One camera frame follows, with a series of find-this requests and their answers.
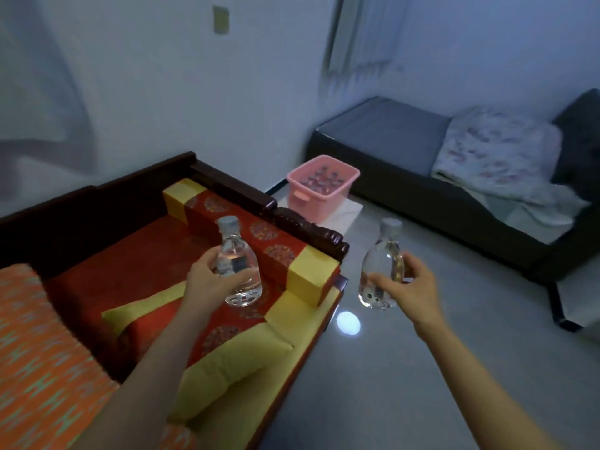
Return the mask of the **group of bottles in basket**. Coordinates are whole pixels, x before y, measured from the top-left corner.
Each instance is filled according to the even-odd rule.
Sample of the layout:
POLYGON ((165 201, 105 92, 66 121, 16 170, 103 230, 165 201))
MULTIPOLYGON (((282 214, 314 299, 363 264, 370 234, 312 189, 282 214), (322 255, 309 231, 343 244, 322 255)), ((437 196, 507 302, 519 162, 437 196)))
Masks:
POLYGON ((321 195, 329 195, 341 189, 346 182, 338 170, 331 169, 328 166, 319 167, 299 181, 305 188, 321 195))

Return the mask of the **dark wooden sofa frame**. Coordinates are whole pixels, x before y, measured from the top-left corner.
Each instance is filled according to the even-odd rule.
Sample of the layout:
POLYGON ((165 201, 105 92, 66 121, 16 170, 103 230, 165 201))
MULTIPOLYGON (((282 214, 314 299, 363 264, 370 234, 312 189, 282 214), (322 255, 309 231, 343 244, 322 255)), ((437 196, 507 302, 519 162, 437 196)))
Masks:
POLYGON ((100 254, 116 260, 118 248, 133 236, 142 248, 158 246, 150 229, 161 223, 176 228, 174 239, 205 245, 209 236, 188 235, 180 223, 168 221, 168 207, 161 192, 180 179, 191 179, 228 203, 258 217, 293 238, 332 257, 338 265, 349 251, 343 235, 308 222, 300 214, 278 204, 274 197, 199 161, 186 152, 122 178, 88 186, 0 218, 0 267, 25 263, 33 267, 46 286, 50 300, 72 334, 91 351, 110 378, 124 381, 134 368, 133 348, 108 336, 100 313, 92 311, 90 296, 75 298, 66 280, 75 279, 85 266, 100 273, 107 262, 100 254))

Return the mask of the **clear bottle with plain body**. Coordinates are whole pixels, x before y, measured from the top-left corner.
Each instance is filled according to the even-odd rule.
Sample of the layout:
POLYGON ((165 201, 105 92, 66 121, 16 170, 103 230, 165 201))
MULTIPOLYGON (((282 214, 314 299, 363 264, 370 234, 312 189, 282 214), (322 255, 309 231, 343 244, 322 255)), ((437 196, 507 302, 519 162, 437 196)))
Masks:
POLYGON ((387 310, 396 306, 384 289, 368 279, 370 273, 379 273, 397 283, 404 281, 405 265, 399 246, 402 222, 384 218, 380 223, 379 237, 363 260, 358 288, 360 302, 371 310, 387 310))

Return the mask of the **clear bottle with dark label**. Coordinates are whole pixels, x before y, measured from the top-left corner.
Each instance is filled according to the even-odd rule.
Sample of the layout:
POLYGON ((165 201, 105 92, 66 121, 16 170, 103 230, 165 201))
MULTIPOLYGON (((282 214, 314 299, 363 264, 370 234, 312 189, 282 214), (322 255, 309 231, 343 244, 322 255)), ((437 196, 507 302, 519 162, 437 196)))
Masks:
POLYGON ((241 237, 241 223, 236 216, 228 215, 217 220, 221 234, 221 246, 215 265, 216 273, 229 277, 246 269, 255 269, 254 276, 237 287, 227 298, 231 307, 247 307, 258 301, 263 294, 257 257, 241 237))

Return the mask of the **person's right forearm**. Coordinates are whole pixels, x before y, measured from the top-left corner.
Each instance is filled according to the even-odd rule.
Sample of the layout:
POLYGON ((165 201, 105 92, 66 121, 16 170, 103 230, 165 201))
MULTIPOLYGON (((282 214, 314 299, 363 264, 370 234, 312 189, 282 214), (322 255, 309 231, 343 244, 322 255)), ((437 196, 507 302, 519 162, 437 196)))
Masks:
POLYGON ((480 450, 560 450, 491 376, 444 320, 417 322, 480 450))

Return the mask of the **person's left forearm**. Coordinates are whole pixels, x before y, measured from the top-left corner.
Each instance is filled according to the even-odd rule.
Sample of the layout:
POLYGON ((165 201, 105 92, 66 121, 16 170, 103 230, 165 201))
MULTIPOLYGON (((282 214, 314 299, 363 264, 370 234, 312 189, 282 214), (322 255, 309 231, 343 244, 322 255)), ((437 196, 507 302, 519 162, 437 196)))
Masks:
POLYGON ((186 299, 71 450, 158 450, 199 333, 223 299, 186 299))

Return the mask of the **small white side table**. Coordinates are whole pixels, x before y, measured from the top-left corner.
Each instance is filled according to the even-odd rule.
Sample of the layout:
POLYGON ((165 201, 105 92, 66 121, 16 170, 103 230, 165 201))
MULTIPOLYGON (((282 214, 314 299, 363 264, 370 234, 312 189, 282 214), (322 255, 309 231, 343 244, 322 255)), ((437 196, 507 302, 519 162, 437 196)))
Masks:
POLYGON ((344 236, 363 209, 363 204, 352 200, 350 191, 353 191, 351 184, 332 194, 321 195, 296 189, 295 185, 290 189, 287 183, 271 196, 279 208, 290 208, 306 221, 344 236))

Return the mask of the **red pillow with yellow border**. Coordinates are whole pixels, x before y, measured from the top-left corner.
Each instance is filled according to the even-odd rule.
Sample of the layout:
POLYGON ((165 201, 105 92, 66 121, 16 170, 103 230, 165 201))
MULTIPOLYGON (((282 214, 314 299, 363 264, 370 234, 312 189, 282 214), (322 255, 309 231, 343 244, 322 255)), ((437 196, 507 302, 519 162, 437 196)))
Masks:
MULTIPOLYGON (((138 363, 181 307, 185 281, 146 299, 103 311, 102 319, 138 363)), ((181 378, 170 423, 184 423, 223 396, 230 386, 277 361, 293 344, 268 322, 267 313, 283 294, 274 281, 247 307, 222 304, 192 348, 181 378)))

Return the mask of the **person's right hand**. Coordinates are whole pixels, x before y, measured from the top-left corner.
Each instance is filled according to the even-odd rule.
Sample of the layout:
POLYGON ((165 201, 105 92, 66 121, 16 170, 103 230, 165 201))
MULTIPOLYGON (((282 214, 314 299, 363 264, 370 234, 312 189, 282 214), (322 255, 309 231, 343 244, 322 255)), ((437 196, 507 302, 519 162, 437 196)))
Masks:
POLYGON ((418 257, 405 251, 404 265, 408 268, 410 282, 404 283, 402 296, 391 296, 415 329, 442 327, 446 324, 439 301, 438 287, 433 272, 418 257))

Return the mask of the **red yellow seat cushion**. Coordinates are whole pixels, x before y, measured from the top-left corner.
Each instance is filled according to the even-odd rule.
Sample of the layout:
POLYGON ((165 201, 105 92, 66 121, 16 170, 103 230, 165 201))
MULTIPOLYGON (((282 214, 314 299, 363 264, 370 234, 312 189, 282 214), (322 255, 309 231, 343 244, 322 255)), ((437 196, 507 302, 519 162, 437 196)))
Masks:
MULTIPOLYGON (((188 235, 187 225, 167 216, 168 221, 180 223, 179 228, 188 235)), ((197 247, 194 242, 182 242, 173 238, 176 228, 165 228, 161 223, 150 229, 158 236, 157 247, 142 248, 140 238, 124 242, 111 248, 116 260, 109 261, 108 255, 100 258, 107 262, 100 273, 100 261, 85 266, 75 279, 69 274, 66 280, 68 292, 75 298, 90 296, 95 302, 92 311, 100 313, 100 323, 105 324, 109 337, 119 343, 101 313, 126 303, 146 299, 162 290, 185 281, 191 264, 208 248, 207 242, 197 247)), ((290 343, 291 351, 286 355, 229 387, 227 392, 199 415, 186 423, 197 434, 205 450, 256 450, 263 435, 273 420, 289 387, 315 343, 325 329, 342 293, 338 285, 338 274, 324 302, 317 308, 308 306, 296 295, 284 292, 267 312, 267 320, 290 343)))

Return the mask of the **orange patterned cushion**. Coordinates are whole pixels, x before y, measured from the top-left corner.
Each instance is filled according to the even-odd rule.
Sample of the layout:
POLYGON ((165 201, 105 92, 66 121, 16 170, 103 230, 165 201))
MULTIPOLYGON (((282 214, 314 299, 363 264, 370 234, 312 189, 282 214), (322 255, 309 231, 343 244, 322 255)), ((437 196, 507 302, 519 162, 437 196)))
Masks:
MULTIPOLYGON (((0 450, 71 450, 121 385, 63 324, 28 264, 0 269, 0 450)), ((200 450, 167 422, 157 450, 200 450)))

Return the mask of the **person's left hand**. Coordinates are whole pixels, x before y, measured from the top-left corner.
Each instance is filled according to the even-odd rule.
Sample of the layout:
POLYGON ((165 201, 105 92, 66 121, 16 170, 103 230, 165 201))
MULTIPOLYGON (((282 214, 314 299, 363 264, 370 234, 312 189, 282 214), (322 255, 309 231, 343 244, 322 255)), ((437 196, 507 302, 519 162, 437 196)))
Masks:
POLYGON ((187 275, 181 311, 202 323, 208 322, 211 314, 226 301, 226 297, 217 293, 218 274, 213 272, 219 251, 220 247, 208 249, 187 275))

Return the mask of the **red bolster with yellow ends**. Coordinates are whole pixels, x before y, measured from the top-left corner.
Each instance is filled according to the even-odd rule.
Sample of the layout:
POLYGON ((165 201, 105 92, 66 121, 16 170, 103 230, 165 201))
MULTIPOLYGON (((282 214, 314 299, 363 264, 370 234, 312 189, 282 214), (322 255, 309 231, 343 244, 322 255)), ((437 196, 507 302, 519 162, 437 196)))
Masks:
POLYGON ((219 218, 235 216, 239 220, 241 237, 256 255, 262 280, 263 293, 254 306, 268 308, 284 292, 313 308, 324 302, 340 272, 340 263, 333 257, 191 179, 168 186, 162 196, 168 214, 210 246, 221 242, 219 218))

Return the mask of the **beige wall switch plate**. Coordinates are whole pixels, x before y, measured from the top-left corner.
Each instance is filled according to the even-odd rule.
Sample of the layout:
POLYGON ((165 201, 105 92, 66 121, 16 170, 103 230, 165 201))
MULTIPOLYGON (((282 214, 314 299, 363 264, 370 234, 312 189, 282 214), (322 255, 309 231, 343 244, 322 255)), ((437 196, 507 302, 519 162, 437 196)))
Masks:
POLYGON ((212 6, 213 30, 216 35, 228 35, 230 31, 229 8, 219 5, 212 6))

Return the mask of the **white floral blanket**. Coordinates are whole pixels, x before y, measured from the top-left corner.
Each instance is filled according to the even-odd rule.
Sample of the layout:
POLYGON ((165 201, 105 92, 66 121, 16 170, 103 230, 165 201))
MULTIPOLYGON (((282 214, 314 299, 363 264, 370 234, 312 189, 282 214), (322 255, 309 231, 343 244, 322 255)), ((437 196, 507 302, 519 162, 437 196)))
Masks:
POLYGON ((449 122, 431 177, 466 191, 506 226, 550 244, 590 205, 569 185, 553 182, 562 141, 549 122, 472 107, 449 122))

